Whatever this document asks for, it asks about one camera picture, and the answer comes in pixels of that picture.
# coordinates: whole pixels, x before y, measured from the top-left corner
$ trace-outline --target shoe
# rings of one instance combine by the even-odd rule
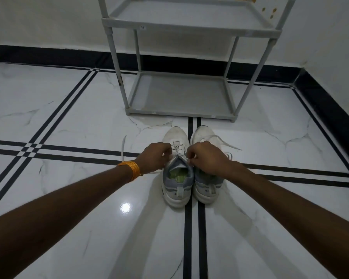
[[[178,126],[172,127],[162,142],[172,145],[172,159],[162,171],[164,200],[174,208],[186,206],[191,198],[194,183],[193,167],[187,163],[186,150],[190,146],[186,133]]]
[[[215,135],[211,128],[202,125],[199,126],[193,133],[190,139],[190,144],[193,145],[197,142],[209,141],[212,145],[221,149],[221,142],[230,148],[240,150],[226,142],[224,142],[219,136]],[[233,159],[232,154],[225,153],[229,159]],[[219,191],[224,182],[223,178],[215,175],[207,174],[201,169],[194,167],[194,179],[195,186],[193,187],[193,195],[195,198],[204,204],[213,203],[219,196]]]

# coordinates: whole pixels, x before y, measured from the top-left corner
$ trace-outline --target shoe rack top shelf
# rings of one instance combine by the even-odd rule
[[[279,38],[282,32],[274,28],[249,1],[122,0],[102,18],[102,23],[113,28],[224,33],[259,38]]]

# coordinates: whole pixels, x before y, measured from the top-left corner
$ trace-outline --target hand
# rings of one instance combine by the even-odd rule
[[[151,143],[134,160],[141,174],[162,169],[172,158],[172,147],[169,143]]]
[[[186,155],[190,165],[194,165],[208,174],[224,177],[225,171],[231,167],[231,161],[226,155],[209,141],[190,146]]]

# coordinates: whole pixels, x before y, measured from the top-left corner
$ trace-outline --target shoe rack bottom shelf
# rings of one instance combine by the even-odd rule
[[[236,119],[227,80],[218,76],[142,71],[137,74],[128,103],[128,115]]]

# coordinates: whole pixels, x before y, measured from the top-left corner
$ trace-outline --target white marble floor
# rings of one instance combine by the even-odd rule
[[[134,78],[123,74],[127,93]],[[230,87],[237,99],[246,83]],[[126,116],[113,71],[1,63],[0,215],[115,166],[124,136],[129,160],[172,126],[198,125],[242,149],[224,148],[234,160],[349,220],[349,158],[287,85],[256,84],[235,123]],[[17,278],[332,278],[235,185],[173,210],[158,184],[148,174],[123,186]]]

